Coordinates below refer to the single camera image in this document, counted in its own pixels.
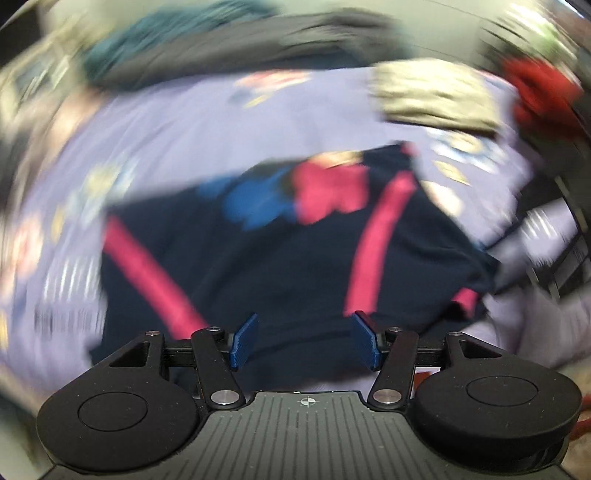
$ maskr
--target white wall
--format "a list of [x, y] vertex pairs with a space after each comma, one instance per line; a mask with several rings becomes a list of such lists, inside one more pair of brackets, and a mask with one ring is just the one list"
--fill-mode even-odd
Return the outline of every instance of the white wall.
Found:
[[[511, 3], [535, 5], [539, 0], [269, 0], [290, 14], [322, 12], [338, 5], [360, 7], [402, 21], [419, 56], [471, 63], [485, 18], [494, 19]], [[160, 5], [196, 5], [210, 0], [59, 0], [53, 22], [72, 12], [86, 12], [97, 26], [123, 27]]]

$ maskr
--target folded beige cloth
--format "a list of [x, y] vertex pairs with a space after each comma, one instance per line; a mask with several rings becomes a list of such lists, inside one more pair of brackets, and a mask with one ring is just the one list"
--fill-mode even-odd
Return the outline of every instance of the folded beige cloth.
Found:
[[438, 59], [378, 63], [372, 92], [395, 122], [482, 132], [500, 124], [482, 76], [466, 65]]

